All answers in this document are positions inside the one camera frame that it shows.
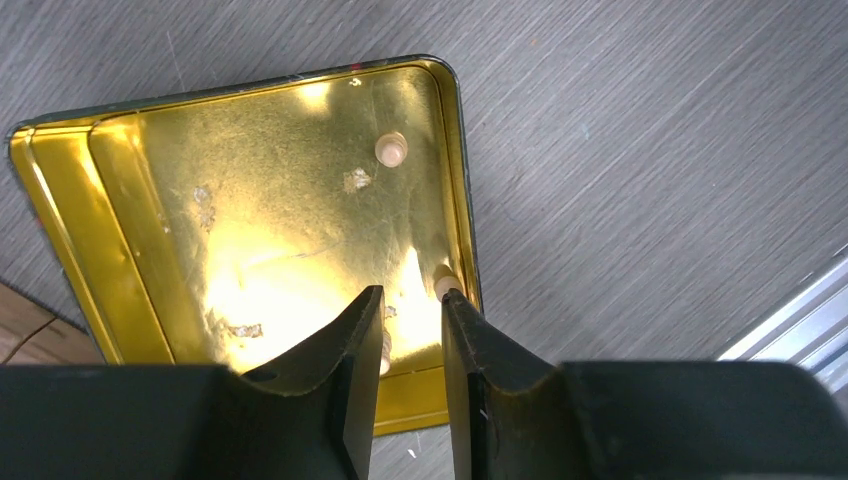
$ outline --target gray carpet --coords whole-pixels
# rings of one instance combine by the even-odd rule
[[[848,3],[0,1],[0,125],[431,53],[490,321],[547,360],[709,357],[848,243]],[[8,165],[0,281],[83,318]],[[407,451],[411,449],[417,458]],[[372,478],[450,478],[445,428]]]

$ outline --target gray textured floor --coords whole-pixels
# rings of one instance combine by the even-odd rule
[[[456,69],[489,319],[706,357],[848,243],[844,1],[0,1],[0,125],[426,52]],[[7,165],[0,281],[82,321]],[[413,458],[407,449],[412,449]],[[373,478],[448,478],[444,428]]]

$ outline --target wooden board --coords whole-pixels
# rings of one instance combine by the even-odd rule
[[[0,362],[95,364],[103,358],[88,335],[0,285]]]

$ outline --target scratch mark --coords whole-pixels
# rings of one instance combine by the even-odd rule
[[[383,220],[376,222],[374,225],[370,225],[368,227],[363,228],[362,230],[359,230],[358,232],[354,233],[353,235],[351,235],[348,238],[345,238],[345,239],[342,239],[342,240],[337,240],[337,241],[335,241],[335,242],[333,242],[329,245],[325,245],[325,246],[323,246],[319,249],[316,249],[316,250],[312,250],[312,251],[309,251],[309,252],[301,252],[301,253],[297,253],[297,254],[294,254],[294,255],[289,255],[287,257],[283,257],[282,260],[299,260],[299,259],[303,259],[303,258],[314,257],[315,255],[320,255],[324,252],[327,252],[327,251],[330,251],[334,248],[340,247],[340,246],[350,242],[351,240],[356,239],[357,237],[365,235],[366,233],[368,233],[368,232],[370,232],[370,231],[372,231],[376,228],[379,228],[381,225],[387,225],[387,224],[389,224],[389,222],[394,221],[395,218],[400,217],[402,215],[412,215],[412,211],[396,213],[389,218],[384,218]],[[253,263],[253,264],[251,264],[251,266],[259,265],[259,263],[270,262],[270,261],[276,260],[277,258],[279,258],[279,257],[275,256],[273,258],[268,258],[267,260],[264,260],[263,262]]]
[[[168,37],[168,46],[171,48],[171,59],[174,61],[174,68],[177,70],[177,78],[180,79],[180,88],[185,92],[185,82],[183,82],[183,74],[180,72],[180,64],[177,63],[177,54],[174,53],[174,42],[171,40],[171,31],[166,31],[165,35]]]

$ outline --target gold metallic surface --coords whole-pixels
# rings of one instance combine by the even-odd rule
[[[416,59],[26,126],[10,153],[110,362],[242,372],[383,285],[390,433],[447,420],[436,280],[479,306],[458,102]]]

